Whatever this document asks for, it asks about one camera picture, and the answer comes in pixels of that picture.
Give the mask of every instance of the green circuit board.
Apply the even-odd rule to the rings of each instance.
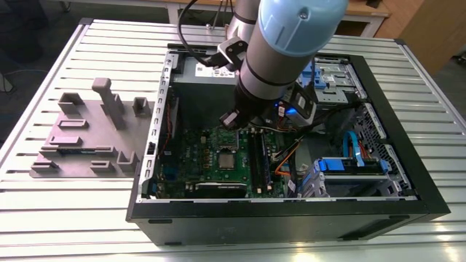
[[[248,130],[223,128],[184,130],[176,176],[163,183],[167,198],[184,198],[185,190],[199,182],[245,184],[247,198],[283,197],[281,181],[272,182],[268,190],[260,193],[253,190],[248,133]],[[264,133],[263,137],[267,152],[272,154],[277,151],[275,134]]]

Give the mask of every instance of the black cable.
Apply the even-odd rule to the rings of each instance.
[[[223,6],[223,0],[220,1],[220,5],[217,8],[217,12],[215,13],[215,19],[213,19],[213,23],[212,23],[212,29],[215,29],[215,26],[217,25],[217,18],[219,18],[219,13],[221,11],[221,6]]]
[[[291,198],[297,197],[297,172],[296,172],[296,152],[292,152],[289,158],[288,158],[288,165],[289,165],[289,179],[295,185],[293,191],[291,191]]]
[[[223,27],[225,27],[227,8],[228,8],[228,0],[225,2],[225,7],[223,9]]]
[[[191,2],[188,3],[187,7],[184,7],[181,13],[180,13],[180,17],[177,19],[177,36],[180,37],[180,41],[183,43],[184,48],[188,50],[189,55],[197,60],[197,62],[200,64],[203,64],[204,66],[209,67],[209,64],[201,59],[201,57],[199,56],[197,53],[195,53],[195,51],[192,50],[191,46],[188,45],[184,36],[183,36],[183,32],[181,32],[181,20],[184,18],[184,15],[187,13],[187,11],[189,10],[191,6],[197,2],[197,0],[191,0]]]
[[[229,0],[229,9],[231,9],[231,14],[233,14],[235,13],[235,11],[233,11],[233,0]]]
[[[293,147],[296,146],[296,144],[300,142],[300,140],[303,139],[304,135],[307,132],[309,132],[316,126],[319,126],[320,124],[323,124],[327,120],[328,117],[331,117],[335,113],[340,112],[344,109],[351,109],[351,108],[356,108],[359,107],[361,104],[361,102],[353,102],[351,104],[347,105],[340,105],[340,106],[335,106],[333,108],[331,108],[328,111],[323,112],[317,117],[313,118],[313,122],[311,125],[300,128],[297,130],[297,132],[295,133],[295,139],[293,142],[285,147],[284,150],[281,150],[276,155],[275,158],[280,157],[281,154],[284,152],[288,152],[291,149],[293,149]]]
[[[312,56],[312,63],[311,63],[311,66],[312,66],[312,74],[311,74],[311,87],[313,88],[313,85],[315,85],[315,56]]]

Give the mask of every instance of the white slatted table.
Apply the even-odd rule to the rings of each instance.
[[[187,26],[192,44],[220,30]],[[411,52],[392,40],[333,37],[321,52],[365,57],[452,213],[365,242],[156,247],[125,222],[132,180],[32,179],[29,167],[58,115],[62,92],[98,100],[96,77],[121,100],[154,101],[173,25],[94,20],[78,25],[0,150],[0,259],[64,261],[460,261],[466,257],[466,127]]]

